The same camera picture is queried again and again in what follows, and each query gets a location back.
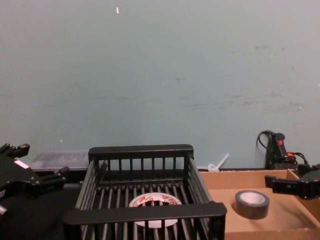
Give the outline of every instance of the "duct tape roll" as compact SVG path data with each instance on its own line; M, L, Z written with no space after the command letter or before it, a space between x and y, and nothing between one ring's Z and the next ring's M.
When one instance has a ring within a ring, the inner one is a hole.
M258 191L239 191L235 194L235 211L247 219L263 219L268 215L269 198Z
M162 192L151 192L139 195L135 197L130 203L130 208L139 207L140 205L147 203L147 202L154 202L154 201L160 201L163 203L168 203L169 205L180 205L182 204L181 201L176 198L175 196L172 196L170 194L162 193ZM178 222L177 219L168 219L164 221L164 226L169 227L171 225L174 225ZM135 223L139 226L145 227L144 221L135 221ZM154 220L148 222L149 228L152 229L159 229L161 228L161 220Z

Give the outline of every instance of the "white tape roll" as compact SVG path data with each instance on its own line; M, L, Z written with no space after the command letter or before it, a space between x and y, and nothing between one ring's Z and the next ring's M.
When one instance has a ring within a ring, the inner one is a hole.
M142 195L135 197L129 203L129 207L135 208L135 207L138 207L146 202L151 202L151 201L160 201L163 203L169 203L169 205L182 204L178 198L176 198L175 196L172 196L170 194L166 194L166 193L162 193L162 192L151 192L151 193L146 193L146 194L142 194ZM177 222L178 222L177 219L168 219L168 220L164 221L164 226L169 227L173 224L176 224ZM136 221L135 223L141 227L145 227L144 221ZM149 221L148 223L149 223L149 228L152 228L152 229L161 228L161 220Z

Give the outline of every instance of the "power cord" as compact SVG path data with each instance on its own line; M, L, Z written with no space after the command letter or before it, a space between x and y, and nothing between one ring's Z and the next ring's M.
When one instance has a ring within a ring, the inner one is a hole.
M263 144L263 142L261 141L261 135L267 135L268 137L271 137L272 135L274 135L275 133L271 130L264 130L262 132L259 133L257 139L256 139L256 144L258 144L258 142L261 144L262 147L264 147L267 151L274 153L273 150L271 150L270 148L268 148L266 145Z
M288 152L288 154L292 154L292 155L295 155L295 156L299 156L300 158L303 159L304 164L309 165L309 162L307 161L305 155L303 155L301 152Z

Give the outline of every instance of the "white label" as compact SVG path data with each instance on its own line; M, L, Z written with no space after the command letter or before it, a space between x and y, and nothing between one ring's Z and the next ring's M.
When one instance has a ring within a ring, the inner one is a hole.
M27 164L23 163L20 160L14 161L14 163L18 164L20 167L23 167L24 169L28 169L29 168L29 166Z
M0 198L2 198L6 193L6 190L0 191Z

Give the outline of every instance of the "teal wall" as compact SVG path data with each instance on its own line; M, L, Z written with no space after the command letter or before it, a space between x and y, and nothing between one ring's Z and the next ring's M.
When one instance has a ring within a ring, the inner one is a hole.
M0 0L0 139L188 143L258 168L265 129L320 160L318 0Z

